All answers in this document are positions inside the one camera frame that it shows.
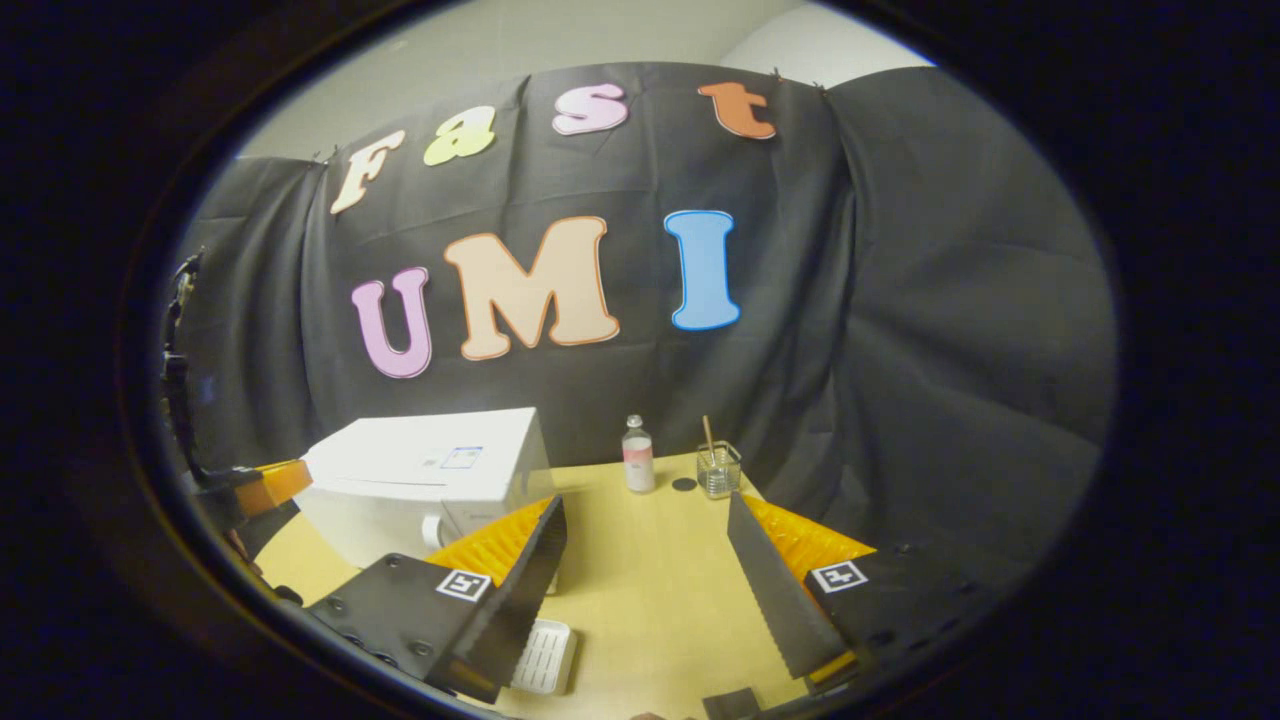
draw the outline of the black cloth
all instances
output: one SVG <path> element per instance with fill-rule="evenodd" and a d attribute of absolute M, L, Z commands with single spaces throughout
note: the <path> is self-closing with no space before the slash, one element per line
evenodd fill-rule
<path fill-rule="evenodd" d="M 561 136 L 559 94 L 614 83 L 626 122 Z M 739 137 L 696 88 L 768 100 L 769 140 Z M 439 124 L 493 105 L 494 142 L 428 167 Z M 351 155 L 404 129 L 365 197 L 329 208 Z M 724 328 L 673 327 L 681 263 L 663 219 L 721 210 Z M 595 215 L 621 332 L 474 361 L 444 247 L 494 233 L 527 270 L 547 228 Z M 364 416 L 536 406 L 554 465 L 611 462 L 628 414 L 662 455 L 700 418 L 741 451 L 771 501 L 873 546 L 950 548 L 983 579 L 1020 577 L 1087 488 L 1114 395 L 1115 319 L 1098 240 L 1018 131 L 942 70 L 858 78 L 826 94 L 750 72 L 620 63 L 433 99 L 325 163 L 241 159 L 184 250 L 209 258 L 179 328 L 210 464 L 294 457 Z M 426 268 L 433 341 L 417 377 L 365 351 L 355 287 L 387 286 L 392 347 L 408 342 L 396 273 Z"/>

